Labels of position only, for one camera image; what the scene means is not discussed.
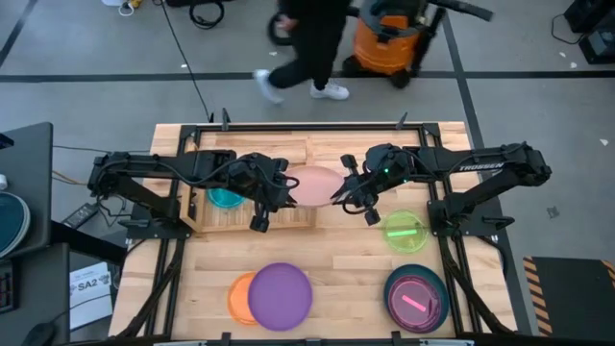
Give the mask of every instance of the vacuum hose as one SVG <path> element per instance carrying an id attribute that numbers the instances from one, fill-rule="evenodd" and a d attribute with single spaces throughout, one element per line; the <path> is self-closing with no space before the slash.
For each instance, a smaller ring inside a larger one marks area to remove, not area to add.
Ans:
<path id="1" fill-rule="evenodd" d="M 488 9 L 457 0 L 428 0 L 428 2 L 455 12 L 470 14 L 486 21 L 491 21 L 491 18 L 493 18 L 493 13 Z"/>

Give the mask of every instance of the pink bowl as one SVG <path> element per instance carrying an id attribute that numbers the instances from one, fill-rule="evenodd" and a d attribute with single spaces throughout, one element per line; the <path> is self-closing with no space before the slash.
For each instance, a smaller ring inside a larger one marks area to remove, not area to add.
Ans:
<path id="1" fill-rule="evenodd" d="M 299 186 L 290 190 L 290 197 L 297 201 L 299 207 L 324 207 L 331 204 L 331 196 L 344 184 L 344 177 L 321 166 L 295 167 L 284 174 L 299 180 Z"/>

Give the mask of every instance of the dark teal frisbee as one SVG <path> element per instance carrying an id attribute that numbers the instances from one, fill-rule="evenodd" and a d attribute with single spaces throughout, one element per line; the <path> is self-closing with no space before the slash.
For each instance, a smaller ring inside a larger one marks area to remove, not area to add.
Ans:
<path id="1" fill-rule="evenodd" d="M 400 279 L 409 278 L 409 277 L 419 277 L 425 281 L 429 286 L 431 286 L 438 295 L 438 300 L 441 306 L 440 315 L 437 319 L 437 322 L 429 327 L 428 330 L 422 331 L 422 333 L 430 333 L 437 330 L 446 320 L 447 315 L 449 314 L 449 295 L 446 290 L 446 286 L 431 269 L 419 264 L 406 264 L 401 267 L 395 269 L 391 275 L 389 275 L 386 280 L 386 284 L 384 285 L 384 303 L 386 305 L 386 309 L 391 315 L 391 318 L 396 320 L 396 317 L 391 311 L 391 307 L 389 306 L 389 296 L 391 294 L 391 289 L 394 284 L 398 282 Z"/>

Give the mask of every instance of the black pants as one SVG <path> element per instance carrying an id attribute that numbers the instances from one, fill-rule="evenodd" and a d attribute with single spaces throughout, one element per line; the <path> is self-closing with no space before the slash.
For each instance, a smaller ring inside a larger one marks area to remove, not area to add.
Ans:
<path id="1" fill-rule="evenodd" d="M 327 21 L 299 21 L 290 33 L 297 58 L 273 70 L 269 75 L 269 83 L 277 88 L 287 88 L 311 78 L 317 89 L 325 88 L 331 77 L 337 46 L 345 25 L 346 17 Z"/>

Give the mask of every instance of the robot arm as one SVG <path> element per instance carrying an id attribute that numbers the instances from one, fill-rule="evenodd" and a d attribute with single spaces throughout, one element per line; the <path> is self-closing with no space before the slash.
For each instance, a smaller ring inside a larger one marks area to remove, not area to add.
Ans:
<path id="1" fill-rule="evenodd" d="M 348 213 L 365 213 L 369 225 L 380 221 L 374 209 L 378 195 L 407 182 L 442 182 L 456 172 L 501 170 L 464 193 L 452 193 L 444 198 L 441 217 L 450 225 L 458 226 L 475 206 L 517 185 L 542 185 L 551 176 L 542 154 L 525 142 L 467 151 L 382 144 L 367 151 L 362 174 L 358 174 L 353 156 L 345 155 L 342 162 L 351 174 L 334 194 L 338 198 L 335 203 L 341 204 Z M 347 210 L 348 203 L 358 210 Z"/>
<path id="2" fill-rule="evenodd" d="M 87 187 L 98 200 L 117 194 L 149 210 L 155 218 L 179 219 L 179 206 L 160 197 L 133 178 L 181 180 L 199 188 L 225 188 L 255 201 L 256 215 L 250 228 L 266 232 L 269 212 L 292 207 L 288 191 L 299 183 L 286 177 L 284 159 L 253 153 L 236 157 L 234 151 L 205 150 L 184 153 L 177 158 L 132 156 L 113 153 L 96 158 Z"/>

